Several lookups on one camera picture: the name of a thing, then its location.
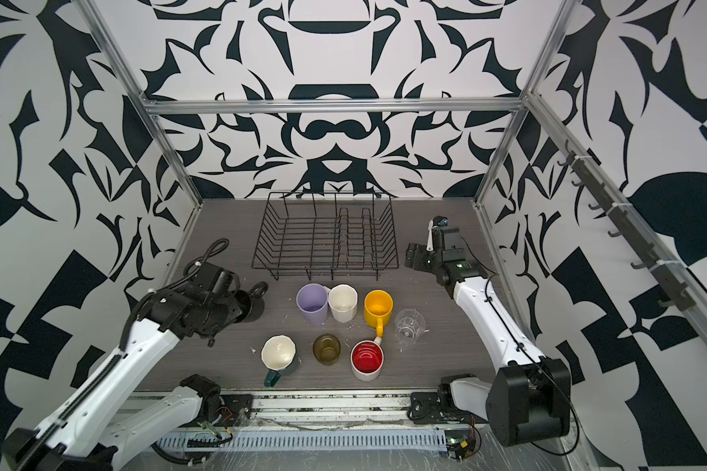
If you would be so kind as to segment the black mug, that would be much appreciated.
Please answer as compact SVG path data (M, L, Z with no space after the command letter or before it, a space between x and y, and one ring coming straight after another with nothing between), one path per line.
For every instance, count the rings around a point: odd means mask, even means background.
M237 290L235 298L240 308L237 323L251 323L258 320L264 312L263 296L267 293L269 284L258 282L249 290Z

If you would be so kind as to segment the green mug cream inside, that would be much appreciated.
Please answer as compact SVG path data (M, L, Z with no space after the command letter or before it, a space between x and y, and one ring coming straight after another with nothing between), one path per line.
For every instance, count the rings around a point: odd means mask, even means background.
M297 346L288 336L274 336L266 341L260 358L267 369L264 379L266 388L273 388L281 378L296 372L300 365Z

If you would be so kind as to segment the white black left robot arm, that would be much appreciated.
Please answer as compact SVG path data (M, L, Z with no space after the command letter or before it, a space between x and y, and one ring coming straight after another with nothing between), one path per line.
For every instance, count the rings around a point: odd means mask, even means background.
M18 428L2 445L12 470L119 470L183 425L211 427L224 408L221 388L194 374L163 400L118 424L113 418L147 374L180 341L213 345L227 327L263 314L265 282L243 290L238 276L208 262L132 310L119 347L82 386L33 429Z

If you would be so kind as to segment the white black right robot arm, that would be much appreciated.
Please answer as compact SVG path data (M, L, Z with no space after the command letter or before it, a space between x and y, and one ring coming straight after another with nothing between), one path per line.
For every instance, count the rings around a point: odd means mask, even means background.
M497 272L479 261L459 228L438 216L428 225L424 245L408 246L405 264L434 275L477 331L495 368L487 383L475 376L443 380L441 389L453 410L484 420L504 447L532 445L550 453L544 442L573 437L558 457L581 444L579 414L571 401L571 372L564 361L543 353L522 331L493 286Z

